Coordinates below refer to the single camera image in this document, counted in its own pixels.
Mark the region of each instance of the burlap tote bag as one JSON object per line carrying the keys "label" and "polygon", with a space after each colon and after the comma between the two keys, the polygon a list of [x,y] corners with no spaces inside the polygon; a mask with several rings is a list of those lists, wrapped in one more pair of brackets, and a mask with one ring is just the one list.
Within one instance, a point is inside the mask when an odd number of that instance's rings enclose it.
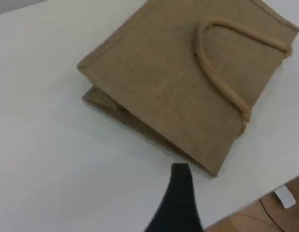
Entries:
{"label": "burlap tote bag", "polygon": [[260,0],[149,0],[79,64],[85,99],[217,175],[298,32]]}

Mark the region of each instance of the rope handle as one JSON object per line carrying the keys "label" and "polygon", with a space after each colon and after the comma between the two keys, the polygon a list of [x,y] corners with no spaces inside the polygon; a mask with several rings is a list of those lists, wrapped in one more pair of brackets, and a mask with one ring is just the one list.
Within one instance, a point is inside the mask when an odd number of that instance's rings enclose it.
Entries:
{"label": "rope handle", "polygon": [[234,22],[227,18],[222,17],[207,17],[202,20],[199,24],[197,30],[197,40],[195,46],[195,52],[197,54],[199,64],[201,65],[203,71],[207,75],[209,81],[212,85],[233,104],[241,113],[243,118],[243,127],[250,121],[251,117],[251,107],[236,93],[236,91],[215,71],[211,65],[208,57],[204,51],[203,35],[204,31],[213,26],[223,26],[225,28],[231,29],[235,32],[243,34],[253,40],[259,41],[265,45],[276,48],[286,54],[286,57],[292,54],[292,48],[285,43],[269,37],[267,35],[261,34],[253,29],[250,29],[244,25]]}

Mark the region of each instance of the jute bag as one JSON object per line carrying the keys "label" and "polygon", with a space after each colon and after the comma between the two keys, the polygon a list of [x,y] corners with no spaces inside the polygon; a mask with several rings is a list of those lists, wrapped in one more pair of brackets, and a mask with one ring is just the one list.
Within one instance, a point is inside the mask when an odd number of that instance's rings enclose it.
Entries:
{"label": "jute bag", "polygon": [[298,32],[260,0],[149,0],[79,64],[84,98],[217,175]]}

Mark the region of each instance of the black object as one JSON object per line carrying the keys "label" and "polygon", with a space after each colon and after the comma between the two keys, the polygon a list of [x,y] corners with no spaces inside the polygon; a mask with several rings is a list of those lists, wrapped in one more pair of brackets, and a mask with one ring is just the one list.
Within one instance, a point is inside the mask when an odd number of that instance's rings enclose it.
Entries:
{"label": "black object", "polygon": [[267,214],[267,216],[270,218],[270,220],[271,220],[271,221],[278,227],[278,229],[279,229],[281,232],[285,232],[285,231],[283,230],[283,228],[281,228],[281,226],[278,225],[278,223],[277,223],[277,222],[272,218],[272,216],[268,213],[268,211],[266,210],[266,208],[265,208],[265,206],[264,206],[264,203],[263,203],[263,201],[262,201],[262,198],[260,198],[260,202],[261,202],[261,206],[262,206],[264,212]]}
{"label": "black object", "polygon": [[145,232],[202,232],[188,164],[174,163],[162,203]]}

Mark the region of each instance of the white surface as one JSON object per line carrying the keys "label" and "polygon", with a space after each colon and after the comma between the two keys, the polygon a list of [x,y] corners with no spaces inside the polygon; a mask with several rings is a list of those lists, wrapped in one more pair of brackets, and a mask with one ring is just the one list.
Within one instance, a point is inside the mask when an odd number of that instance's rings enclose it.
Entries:
{"label": "white surface", "polygon": [[[299,0],[267,1],[299,25]],[[81,96],[76,64],[143,0],[49,0],[0,15],[0,232],[143,231],[181,157]],[[220,177],[192,166],[208,226],[299,175],[299,36]]]}
{"label": "white surface", "polygon": [[296,201],[290,192],[290,190],[287,188],[286,185],[281,186],[278,189],[275,189],[275,193],[281,203],[283,204],[285,209],[288,209],[296,204]]}
{"label": "white surface", "polygon": [[0,0],[0,14],[6,11],[12,11],[21,7],[36,4],[43,0]]}

